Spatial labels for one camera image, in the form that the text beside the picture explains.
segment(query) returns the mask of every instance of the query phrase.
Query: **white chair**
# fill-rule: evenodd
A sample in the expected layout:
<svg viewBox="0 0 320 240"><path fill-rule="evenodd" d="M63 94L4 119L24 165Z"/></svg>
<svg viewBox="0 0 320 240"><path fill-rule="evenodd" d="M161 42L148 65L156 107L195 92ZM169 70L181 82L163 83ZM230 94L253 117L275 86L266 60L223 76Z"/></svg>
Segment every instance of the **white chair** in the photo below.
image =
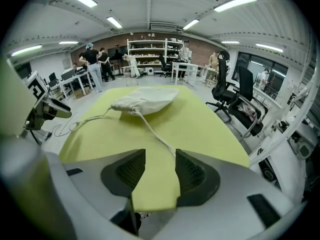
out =
<svg viewBox="0 0 320 240"><path fill-rule="evenodd" d="M134 66L123 66L122 67L122 72L123 72L126 86L133 86L134 79L136 81L136 85L137 86L139 85L138 79L135 77L132 77L132 68L133 67Z"/></svg>

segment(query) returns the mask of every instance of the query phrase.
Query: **drawstring bag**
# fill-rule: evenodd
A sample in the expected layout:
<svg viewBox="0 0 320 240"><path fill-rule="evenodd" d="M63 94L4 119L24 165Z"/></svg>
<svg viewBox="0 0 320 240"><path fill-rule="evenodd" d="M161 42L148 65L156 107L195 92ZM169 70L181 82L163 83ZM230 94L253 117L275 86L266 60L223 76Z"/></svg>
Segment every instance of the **drawstring bag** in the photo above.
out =
<svg viewBox="0 0 320 240"><path fill-rule="evenodd" d="M76 124L78 125L79 123L86 123L91 120L102 118L109 110L121 111L132 116L138 116L143 120L154 136L169 148L175 158L176 153L174 149L154 132L144 118L144 115L155 113L163 109L175 99L179 91L179 89L175 88L140 87L126 96L117 98L104 114L92 116L82 122L77 122Z"/></svg>

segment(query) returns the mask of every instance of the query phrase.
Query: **ceiling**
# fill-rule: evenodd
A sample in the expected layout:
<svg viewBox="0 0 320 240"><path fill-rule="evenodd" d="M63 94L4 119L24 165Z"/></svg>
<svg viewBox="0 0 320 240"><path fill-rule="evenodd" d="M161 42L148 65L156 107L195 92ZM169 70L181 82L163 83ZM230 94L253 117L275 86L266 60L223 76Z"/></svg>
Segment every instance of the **ceiling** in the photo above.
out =
<svg viewBox="0 0 320 240"><path fill-rule="evenodd" d="M4 52L9 57L13 51L42 44L41 50L15 56L13 62L19 64L77 48L59 45L60 41L79 41L82 46L97 38L149 30L153 22L175 24L181 34L220 45L221 41L239 41L226 49L270 55L300 69L309 45L310 27L290 0L258 0L222 12L213 8L229 0L95 1L98 5L89 8L77 0L30 0L7 33ZM123 26L121 32L107 21L110 16ZM194 19L199 23L182 32ZM282 48L283 53L258 48L256 43Z"/></svg>

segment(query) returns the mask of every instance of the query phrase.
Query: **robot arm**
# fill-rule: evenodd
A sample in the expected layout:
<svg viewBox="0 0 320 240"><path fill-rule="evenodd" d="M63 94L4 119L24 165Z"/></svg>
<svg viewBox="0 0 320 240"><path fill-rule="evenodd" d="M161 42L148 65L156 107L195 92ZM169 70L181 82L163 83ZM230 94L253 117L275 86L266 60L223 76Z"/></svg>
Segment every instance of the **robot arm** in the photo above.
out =
<svg viewBox="0 0 320 240"><path fill-rule="evenodd" d="M50 96L50 87L45 84L37 71L28 78L26 85L37 99L27 118L29 121L25 126L27 130L40 130L46 120L55 117L71 117L71 108Z"/></svg>

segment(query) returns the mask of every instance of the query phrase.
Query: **brick wall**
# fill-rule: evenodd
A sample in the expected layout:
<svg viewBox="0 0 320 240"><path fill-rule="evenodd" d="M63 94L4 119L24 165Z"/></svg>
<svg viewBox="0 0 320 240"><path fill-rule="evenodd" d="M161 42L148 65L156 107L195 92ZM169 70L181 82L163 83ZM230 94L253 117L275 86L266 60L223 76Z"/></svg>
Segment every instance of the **brick wall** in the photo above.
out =
<svg viewBox="0 0 320 240"><path fill-rule="evenodd" d="M132 38L134 40L141 40L141 35L146 36L146 39L148 39L148 34L147 33L135 33L133 36L131 36L129 33L128 34L122 34L122 35L117 35L105 39L101 39L99 41L96 41L93 43L94 48L99 50L101 47L104 47L105 50L107 51L108 49L115 48L116 45L119 46L127 46L127 39L130 41ZM198 64L198 65L205 65L208 64L209 57L213 53L214 50L218 49L216 46L213 44L210 44L205 41L200 41L194 38L186 37L183 35L179 34L170 34L170 33L155 33L155 40L164 40L165 38L176 38L176 39L181 39L185 40L188 39L189 46L188 48L192 51L192 63ZM73 52L71 52L71 59L72 62L76 62L79 64L79 54L82 52L86 51L86 46L83 46Z"/></svg>

